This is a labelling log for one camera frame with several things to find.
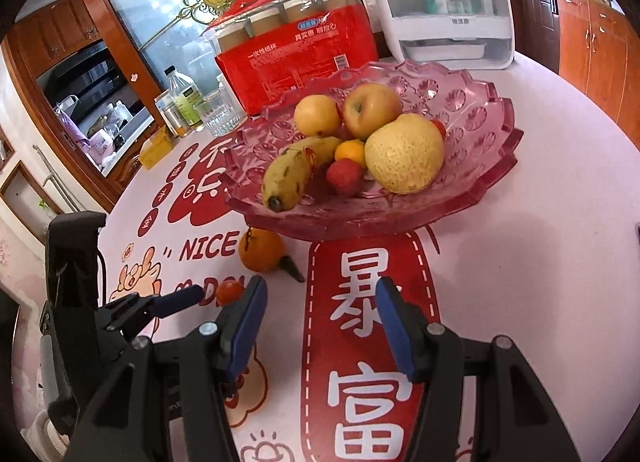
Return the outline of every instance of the banana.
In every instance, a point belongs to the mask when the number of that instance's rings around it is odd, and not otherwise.
[[[307,137],[287,147],[264,174],[262,203],[276,213],[295,208],[316,166],[332,162],[341,142],[338,137]]]

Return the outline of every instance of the blue logo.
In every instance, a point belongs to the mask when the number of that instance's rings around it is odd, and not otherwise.
[[[304,22],[300,22],[298,24],[298,29],[300,31],[304,31],[305,29],[311,29],[312,27],[315,27],[316,25],[318,25],[318,19],[317,18],[311,18],[309,20],[305,20]]]

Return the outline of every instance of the barcode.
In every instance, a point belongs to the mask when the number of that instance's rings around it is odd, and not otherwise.
[[[334,62],[338,70],[342,70],[343,68],[349,67],[349,60],[347,60],[346,54],[341,54],[340,56],[334,56]]]

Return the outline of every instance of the pink glass bowl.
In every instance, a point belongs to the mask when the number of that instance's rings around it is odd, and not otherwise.
[[[327,94],[338,104],[363,83],[384,83],[402,99],[404,112],[439,119],[447,129],[445,163],[420,193],[385,193],[374,181],[356,198],[331,194],[324,175],[309,183],[293,210],[274,213],[262,205],[260,188],[269,164],[303,136],[293,125],[297,103],[309,94]],[[306,241],[327,241],[401,233],[436,221],[480,201],[487,189],[516,164],[513,150],[522,137],[514,127],[510,99],[497,96],[493,83],[475,81],[466,70],[436,64],[372,62],[345,69],[307,87],[283,94],[276,104],[238,131],[225,152],[227,203],[249,226]]]

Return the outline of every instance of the silver bolt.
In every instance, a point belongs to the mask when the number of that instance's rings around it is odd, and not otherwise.
[[[513,342],[507,336],[498,336],[495,339],[495,344],[503,350],[509,350],[513,346]]]
[[[430,323],[427,325],[427,332],[432,336],[442,336],[445,330],[444,325],[440,323]]]
[[[215,334],[218,331],[218,325],[216,325],[212,321],[207,321],[206,323],[203,323],[202,325],[200,325],[200,327],[198,328],[198,331],[203,336],[211,336],[212,334]]]
[[[149,344],[149,338],[147,336],[135,337],[135,338],[133,338],[133,341],[131,342],[131,346],[135,350],[142,350],[148,344]]]

